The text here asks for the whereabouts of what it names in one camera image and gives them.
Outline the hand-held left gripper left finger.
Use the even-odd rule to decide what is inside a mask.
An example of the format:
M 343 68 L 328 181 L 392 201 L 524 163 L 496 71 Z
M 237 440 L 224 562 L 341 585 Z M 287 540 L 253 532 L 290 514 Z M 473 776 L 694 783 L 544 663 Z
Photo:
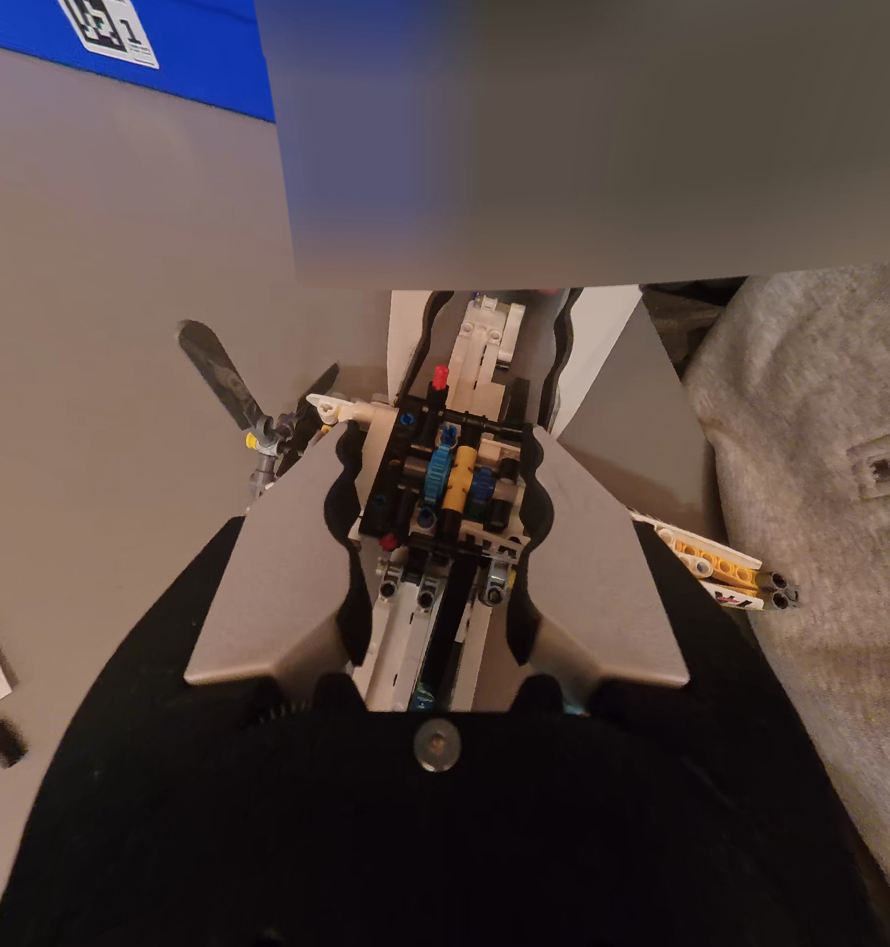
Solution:
M 184 671 L 190 685 L 271 678 L 313 692 L 363 663 L 372 600 L 349 538 L 364 433 L 329 433 L 254 501 Z

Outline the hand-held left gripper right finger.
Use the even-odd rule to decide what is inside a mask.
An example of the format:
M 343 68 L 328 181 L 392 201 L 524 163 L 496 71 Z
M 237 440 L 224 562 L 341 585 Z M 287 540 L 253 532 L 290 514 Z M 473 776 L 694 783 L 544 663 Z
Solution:
M 541 427 L 522 432 L 520 516 L 506 639 L 569 704 L 610 681 L 680 689 L 690 672 L 628 509 Z

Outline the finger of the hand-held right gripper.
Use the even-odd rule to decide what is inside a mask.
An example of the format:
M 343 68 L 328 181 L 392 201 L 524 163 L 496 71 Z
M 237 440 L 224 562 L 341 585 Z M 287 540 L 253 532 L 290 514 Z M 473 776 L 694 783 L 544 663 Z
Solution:
M 551 431 L 624 505 L 712 519 L 712 449 L 634 285 L 582 290 Z
M 388 394 L 392 405 L 410 393 L 427 358 L 434 321 L 453 295 L 453 290 L 392 291 L 388 331 Z

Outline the lego helicopter model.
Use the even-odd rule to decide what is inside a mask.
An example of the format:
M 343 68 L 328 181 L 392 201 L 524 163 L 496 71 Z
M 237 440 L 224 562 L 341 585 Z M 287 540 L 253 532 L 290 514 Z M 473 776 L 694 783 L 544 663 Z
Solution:
M 372 600 L 372 635 L 363 663 L 344 672 L 369 710 L 470 711 L 487 639 L 503 633 L 507 642 L 509 598 L 528 543 L 520 516 L 522 432 L 537 425 L 552 436 L 572 348 L 571 311 L 584 289 L 534 302 L 477 291 L 459 316 L 448 314 L 452 298 L 397 405 L 388 381 L 384 394 L 339 394 L 333 364 L 277 418 L 249 392 L 208 325 L 178 324 L 178 347 L 256 458 L 251 504 L 329 433 L 365 434 L 360 512 L 349 538 Z M 737 612 L 799 606 L 794 583 L 759 559 L 626 508 L 637 534 L 661 540 L 689 584 L 715 605 Z M 182 680 L 191 687 L 248 682 L 190 685 L 183 677 L 190 657 Z M 313 694 L 283 692 L 271 678 L 249 681 L 273 684 L 293 704 Z

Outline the grey fleece garment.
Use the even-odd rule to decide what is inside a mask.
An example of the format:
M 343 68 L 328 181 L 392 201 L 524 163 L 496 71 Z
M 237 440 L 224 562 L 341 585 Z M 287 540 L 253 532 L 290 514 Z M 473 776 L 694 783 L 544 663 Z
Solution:
M 748 278 L 684 386 L 731 543 L 799 586 L 754 630 L 890 883 L 890 262 Z

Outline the white printed tag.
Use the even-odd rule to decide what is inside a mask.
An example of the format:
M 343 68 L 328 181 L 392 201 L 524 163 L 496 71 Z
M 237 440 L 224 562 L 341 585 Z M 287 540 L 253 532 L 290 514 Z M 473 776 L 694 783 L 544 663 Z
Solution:
M 144 68 L 160 68 L 131 1 L 59 1 L 58 4 L 86 51 Z

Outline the blue board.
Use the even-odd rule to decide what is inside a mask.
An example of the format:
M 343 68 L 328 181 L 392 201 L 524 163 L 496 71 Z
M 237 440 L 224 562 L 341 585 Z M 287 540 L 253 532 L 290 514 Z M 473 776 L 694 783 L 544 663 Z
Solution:
M 0 1 L 0 48 L 274 121 L 253 2 L 131 1 L 158 70 L 86 51 L 58 2 Z

